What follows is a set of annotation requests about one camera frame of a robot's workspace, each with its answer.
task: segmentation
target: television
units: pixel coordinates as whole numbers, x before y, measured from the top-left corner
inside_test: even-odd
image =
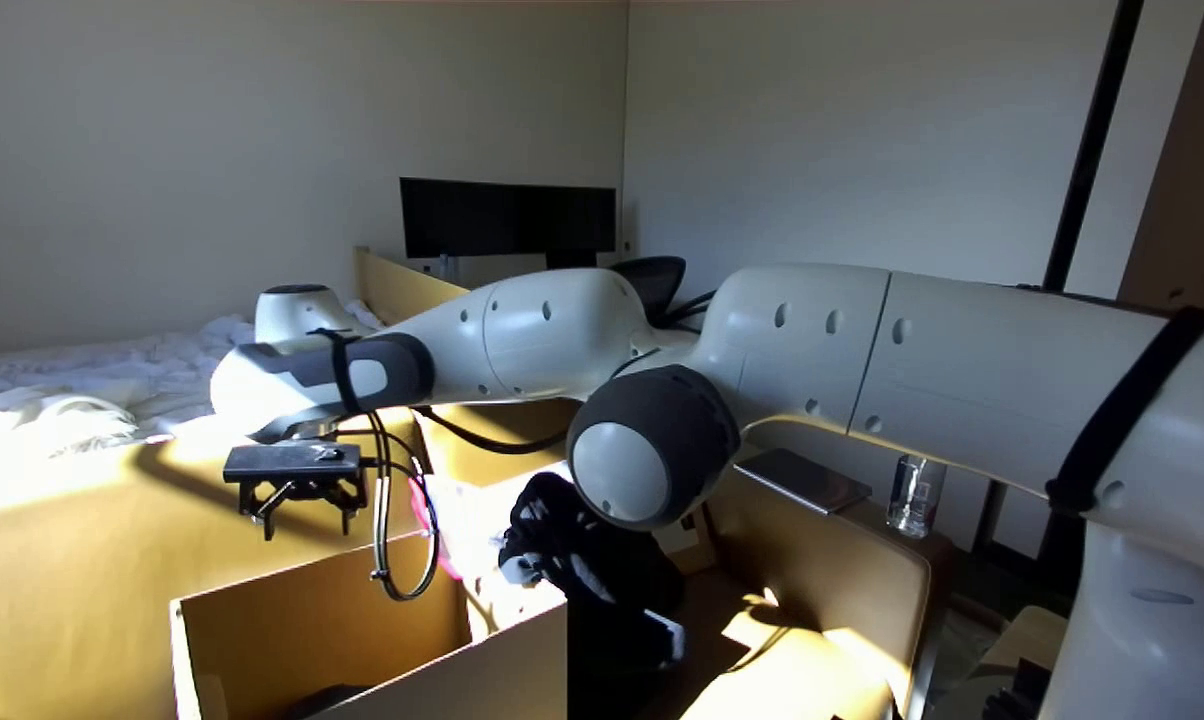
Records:
[[[407,257],[525,257],[595,265],[616,247],[616,188],[400,176]]]

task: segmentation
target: robotic arm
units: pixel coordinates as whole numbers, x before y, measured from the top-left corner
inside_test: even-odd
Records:
[[[232,351],[216,414],[282,436],[387,406],[583,399],[579,495],[619,530],[686,511],[769,418],[815,421],[1045,495],[1165,319],[868,270],[743,270],[701,335],[642,323],[612,274],[477,287],[397,329]],[[1204,342],[1097,490],[1045,715],[1204,715]]]

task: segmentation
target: cardboard box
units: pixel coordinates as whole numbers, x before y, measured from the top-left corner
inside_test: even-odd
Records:
[[[429,541],[390,541],[400,586]],[[345,551],[170,605],[179,715],[568,715],[565,595],[547,586],[465,588],[435,571],[418,602]]]

